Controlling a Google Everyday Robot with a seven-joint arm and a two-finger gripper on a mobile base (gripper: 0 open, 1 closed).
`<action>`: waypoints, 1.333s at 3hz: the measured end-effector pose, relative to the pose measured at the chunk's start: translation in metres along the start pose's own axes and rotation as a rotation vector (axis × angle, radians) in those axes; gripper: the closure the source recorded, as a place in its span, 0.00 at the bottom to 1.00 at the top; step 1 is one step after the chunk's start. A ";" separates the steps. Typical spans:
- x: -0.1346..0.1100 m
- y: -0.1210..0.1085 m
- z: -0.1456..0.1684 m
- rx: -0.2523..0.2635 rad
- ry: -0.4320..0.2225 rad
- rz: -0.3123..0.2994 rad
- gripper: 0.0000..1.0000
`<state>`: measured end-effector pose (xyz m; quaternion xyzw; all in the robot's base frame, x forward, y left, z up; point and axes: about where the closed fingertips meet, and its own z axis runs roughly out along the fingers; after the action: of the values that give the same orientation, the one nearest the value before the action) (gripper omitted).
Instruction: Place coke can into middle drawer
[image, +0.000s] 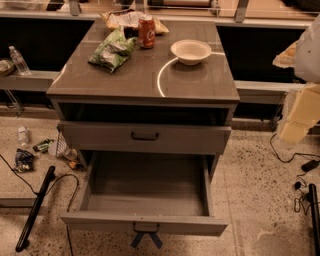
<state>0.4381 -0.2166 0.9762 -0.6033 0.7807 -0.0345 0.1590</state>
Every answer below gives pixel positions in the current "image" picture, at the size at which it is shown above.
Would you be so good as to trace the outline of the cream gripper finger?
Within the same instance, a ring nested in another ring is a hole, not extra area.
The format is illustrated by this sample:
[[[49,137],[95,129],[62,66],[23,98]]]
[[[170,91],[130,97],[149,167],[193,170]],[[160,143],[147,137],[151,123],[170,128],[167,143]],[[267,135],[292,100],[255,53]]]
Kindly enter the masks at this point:
[[[294,93],[280,139],[288,144],[299,143],[319,121],[320,84],[307,83],[304,88]]]
[[[272,64],[279,68],[293,68],[295,65],[296,45],[297,43],[294,42],[288,46],[274,58]]]

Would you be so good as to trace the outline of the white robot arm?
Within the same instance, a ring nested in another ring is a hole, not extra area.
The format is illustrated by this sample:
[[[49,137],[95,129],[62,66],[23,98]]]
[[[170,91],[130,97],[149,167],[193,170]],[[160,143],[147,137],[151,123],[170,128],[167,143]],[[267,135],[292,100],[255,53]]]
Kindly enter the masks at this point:
[[[320,29],[311,25],[300,38],[275,57],[272,64],[294,69],[306,82],[300,90],[290,90],[285,98],[278,138],[287,144],[299,143],[320,121]]]

